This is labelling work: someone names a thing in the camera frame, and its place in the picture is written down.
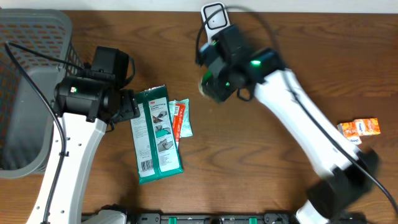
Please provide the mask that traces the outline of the green lid cream jar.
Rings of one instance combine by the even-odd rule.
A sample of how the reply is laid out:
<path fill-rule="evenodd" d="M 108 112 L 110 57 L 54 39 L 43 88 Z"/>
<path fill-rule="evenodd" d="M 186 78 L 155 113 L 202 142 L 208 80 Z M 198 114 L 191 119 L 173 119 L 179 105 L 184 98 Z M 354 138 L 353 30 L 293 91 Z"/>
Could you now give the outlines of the green lid cream jar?
<path fill-rule="evenodd" d="M 206 71 L 203 76 L 200 78 L 200 81 L 198 82 L 198 89 L 200 94 L 204 97 L 209 99 L 210 97 L 208 96 L 208 94 L 205 91 L 205 85 L 207 82 L 207 79 L 212 77 L 212 73 L 208 70 Z"/>

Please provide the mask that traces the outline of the teal and orange sachet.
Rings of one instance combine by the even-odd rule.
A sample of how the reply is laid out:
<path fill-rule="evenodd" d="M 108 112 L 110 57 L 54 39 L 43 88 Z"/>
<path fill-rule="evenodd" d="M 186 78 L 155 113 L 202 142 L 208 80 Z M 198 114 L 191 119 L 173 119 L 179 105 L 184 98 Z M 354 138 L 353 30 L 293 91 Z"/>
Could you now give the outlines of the teal and orange sachet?
<path fill-rule="evenodd" d="M 193 136 L 190 124 L 189 99 L 169 102 L 169 111 L 172 119 L 172 129 L 177 144 L 181 138 Z"/>

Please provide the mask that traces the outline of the green 3M gloves package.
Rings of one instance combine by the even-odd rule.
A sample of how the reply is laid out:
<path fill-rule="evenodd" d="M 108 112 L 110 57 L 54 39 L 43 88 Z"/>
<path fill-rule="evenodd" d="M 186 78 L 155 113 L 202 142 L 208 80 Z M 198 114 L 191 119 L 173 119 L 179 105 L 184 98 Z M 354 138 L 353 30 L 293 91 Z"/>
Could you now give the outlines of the green 3M gloves package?
<path fill-rule="evenodd" d="M 183 173 L 165 85 L 136 95 L 140 116 L 130 120 L 139 183 Z"/>

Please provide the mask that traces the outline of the grey plastic mesh basket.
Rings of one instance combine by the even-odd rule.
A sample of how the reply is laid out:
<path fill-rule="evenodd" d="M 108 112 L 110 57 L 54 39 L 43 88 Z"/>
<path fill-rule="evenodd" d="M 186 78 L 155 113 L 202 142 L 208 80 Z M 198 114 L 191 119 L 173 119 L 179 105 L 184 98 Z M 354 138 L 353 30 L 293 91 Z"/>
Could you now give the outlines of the grey plastic mesh basket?
<path fill-rule="evenodd" d="M 1 178 L 17 179 L 45 171 L 52 143 L 53 119 L 8 56 L 53 102 L 55 85 L 74 75 L 82 62 L 72 42 L 72 22 L 57 10 L 1 10 Z"/>

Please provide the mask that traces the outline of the orange tissue packet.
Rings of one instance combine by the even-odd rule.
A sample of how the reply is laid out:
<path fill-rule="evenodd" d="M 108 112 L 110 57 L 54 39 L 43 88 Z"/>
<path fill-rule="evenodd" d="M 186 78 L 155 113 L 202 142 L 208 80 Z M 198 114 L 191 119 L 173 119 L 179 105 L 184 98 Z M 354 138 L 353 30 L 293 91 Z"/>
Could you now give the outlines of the orange tissue packet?
<path fill-rule="evenodd" d="M 360 145 L 362 143 L 354 121 L 340 123 L 337 125 L 337 129 L 348 141 L 352 142 L 353 144 Z"/>

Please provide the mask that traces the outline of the small orange box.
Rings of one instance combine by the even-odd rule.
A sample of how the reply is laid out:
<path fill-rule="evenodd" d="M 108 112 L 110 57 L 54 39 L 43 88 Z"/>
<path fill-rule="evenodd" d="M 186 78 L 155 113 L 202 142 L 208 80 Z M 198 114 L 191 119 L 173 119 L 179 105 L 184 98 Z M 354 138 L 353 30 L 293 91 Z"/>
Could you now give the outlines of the small orange box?
<path fill-rule="evenodd" d="M 360 136 L 373 136 L 381 133 L 377 118 L 366 118 L 354 120 Z"/>

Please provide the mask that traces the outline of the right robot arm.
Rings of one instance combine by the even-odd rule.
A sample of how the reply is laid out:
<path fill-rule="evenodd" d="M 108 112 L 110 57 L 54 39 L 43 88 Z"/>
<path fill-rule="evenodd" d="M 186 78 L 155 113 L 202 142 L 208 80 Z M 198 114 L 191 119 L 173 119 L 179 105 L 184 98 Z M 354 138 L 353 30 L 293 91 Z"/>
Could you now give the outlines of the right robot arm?
<path fill-rule="evenodd" d="M 299 223 L 331 223 L 376 185 L 377 153 L 362 152 L 333 126 L 275 50 L 207 45 L 197 52 L 197 63 L 208 68 L 201 82 L 206 96 L 221 103 L 249 90 L 250 99 L 268 108 L 308 157 L 320 180 L 296 211 Z"/>

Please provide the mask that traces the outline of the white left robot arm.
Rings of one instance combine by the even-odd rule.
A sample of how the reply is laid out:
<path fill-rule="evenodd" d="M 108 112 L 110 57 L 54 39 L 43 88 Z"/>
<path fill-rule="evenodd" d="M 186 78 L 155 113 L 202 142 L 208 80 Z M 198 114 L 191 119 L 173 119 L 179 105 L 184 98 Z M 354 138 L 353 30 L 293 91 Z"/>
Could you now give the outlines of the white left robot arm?
<path fill-rule="evenodd" d="M 28 223 L 81 223 L 86 186 L 108 125 L 139 116 L 133 90 L 103 78 L 69 76 L 56 85 L 47 168 Z"/>

